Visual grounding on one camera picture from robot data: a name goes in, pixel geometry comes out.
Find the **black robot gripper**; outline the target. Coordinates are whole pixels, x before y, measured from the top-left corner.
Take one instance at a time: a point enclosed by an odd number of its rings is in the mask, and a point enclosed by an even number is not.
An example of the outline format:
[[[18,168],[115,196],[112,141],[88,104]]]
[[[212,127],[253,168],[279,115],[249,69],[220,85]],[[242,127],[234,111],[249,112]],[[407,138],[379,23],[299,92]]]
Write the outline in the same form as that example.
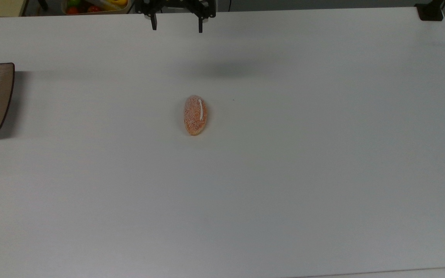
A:
[[[199,33],[203,33],[206,18],[214,18],[217,14],[215,0],[136,0],[135,13],[151,16],[153,30],[157,30],[157,16],[163,8],[181,8],[195,14],[198,19]]]

